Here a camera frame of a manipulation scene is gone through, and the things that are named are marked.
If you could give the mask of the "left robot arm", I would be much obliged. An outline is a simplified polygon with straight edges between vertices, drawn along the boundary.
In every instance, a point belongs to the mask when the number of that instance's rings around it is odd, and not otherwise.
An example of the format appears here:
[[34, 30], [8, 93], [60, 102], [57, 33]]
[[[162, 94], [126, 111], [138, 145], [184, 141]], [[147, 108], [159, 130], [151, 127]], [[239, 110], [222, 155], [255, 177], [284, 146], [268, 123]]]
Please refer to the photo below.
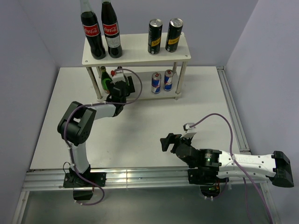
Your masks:
[[65, 173], [64, 177], [64, 188], [105, 186], [106, 173], [91, 171], [86, 141], [94, 121], [118, 116], [127, 103], [127, 97], [135, 92], [131, 76], [123, 75], [121, 80], [117, 80], [116, 77], [108, 83], [110, 94], [106, 101], [95, 105], [83, 105], [73, 101], [57, 126], [57, 131], [69, 147], [71, 158], [69, 172]]

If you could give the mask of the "dark gold-band beverage can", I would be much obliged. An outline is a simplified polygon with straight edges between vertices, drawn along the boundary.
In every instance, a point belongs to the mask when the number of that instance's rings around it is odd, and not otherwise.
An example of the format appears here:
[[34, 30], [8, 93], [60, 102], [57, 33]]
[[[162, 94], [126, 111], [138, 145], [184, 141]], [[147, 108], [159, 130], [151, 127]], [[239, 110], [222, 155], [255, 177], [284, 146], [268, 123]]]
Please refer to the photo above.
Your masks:
[[177, 50], [182, 28], [183, 21], [180, 18], [170, 20], [165, 44], [165, 49], [168, 52], [175, 52]]

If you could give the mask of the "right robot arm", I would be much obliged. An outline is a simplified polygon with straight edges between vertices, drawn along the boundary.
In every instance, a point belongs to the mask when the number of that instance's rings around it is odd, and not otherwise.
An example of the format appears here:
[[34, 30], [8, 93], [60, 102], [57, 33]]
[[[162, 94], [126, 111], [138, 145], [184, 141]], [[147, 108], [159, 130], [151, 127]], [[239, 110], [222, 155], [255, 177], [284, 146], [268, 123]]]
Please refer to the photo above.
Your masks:
[[234, 154], [215, 149], [196, 149], [190, 137], [169, 133], [160, 139], [162, 151], [173, 145], [171, 153], [188, 165], [190, 184], [209, 185], [232, 177], [270, 180], [274, 186], [294, 187], [290, 159], [281, 151], [267, 155]]

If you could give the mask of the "Red Bull can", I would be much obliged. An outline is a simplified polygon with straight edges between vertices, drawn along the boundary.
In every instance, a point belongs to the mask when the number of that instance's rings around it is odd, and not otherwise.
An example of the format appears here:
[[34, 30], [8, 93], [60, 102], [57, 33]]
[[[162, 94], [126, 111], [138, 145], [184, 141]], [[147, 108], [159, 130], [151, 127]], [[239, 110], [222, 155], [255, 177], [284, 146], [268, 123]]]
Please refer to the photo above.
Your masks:
[[154, 94], [158, 94], [161, 90], [161, 74], [154, 72], [151, 78], [151, 91]]
[[164, 73], [164, 90], [170, 91], [172, 89], [172, 79], [173, 79], [174, 73], [172, 70], [166, 70]]

